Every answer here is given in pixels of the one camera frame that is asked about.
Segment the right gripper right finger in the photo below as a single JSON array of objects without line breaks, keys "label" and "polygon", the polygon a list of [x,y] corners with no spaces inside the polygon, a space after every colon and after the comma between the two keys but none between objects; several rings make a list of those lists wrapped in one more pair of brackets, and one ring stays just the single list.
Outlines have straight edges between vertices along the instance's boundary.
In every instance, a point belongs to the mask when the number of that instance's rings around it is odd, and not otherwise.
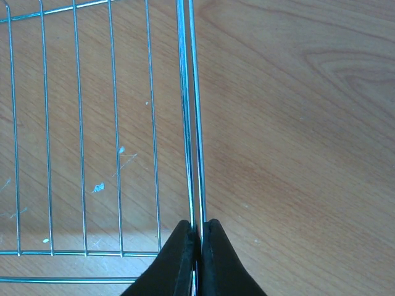
[{"label": "right gripper right finger", "polygon": [[201,295],[265,295],[217,219],[203,224]]}]

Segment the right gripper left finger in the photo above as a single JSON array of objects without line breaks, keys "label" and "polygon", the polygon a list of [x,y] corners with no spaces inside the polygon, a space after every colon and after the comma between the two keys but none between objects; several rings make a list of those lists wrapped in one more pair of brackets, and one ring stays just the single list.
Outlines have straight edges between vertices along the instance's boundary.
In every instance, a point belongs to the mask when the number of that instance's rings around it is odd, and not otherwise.
[{"label": "right gripper left finger", "polygon": [[196,236],[189,221],[181,220],[149,268],[123,295],[190,295]]}]

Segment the chrome wire dish rack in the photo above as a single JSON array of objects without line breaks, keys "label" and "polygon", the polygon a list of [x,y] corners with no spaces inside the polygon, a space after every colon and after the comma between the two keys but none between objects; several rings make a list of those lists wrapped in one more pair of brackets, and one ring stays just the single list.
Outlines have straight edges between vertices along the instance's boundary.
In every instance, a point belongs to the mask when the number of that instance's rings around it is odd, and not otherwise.
[{"label": "chrome wire dish rack", "polygon": [[201,223],[194,7],[1,2],[2,295],[119,295]]}]

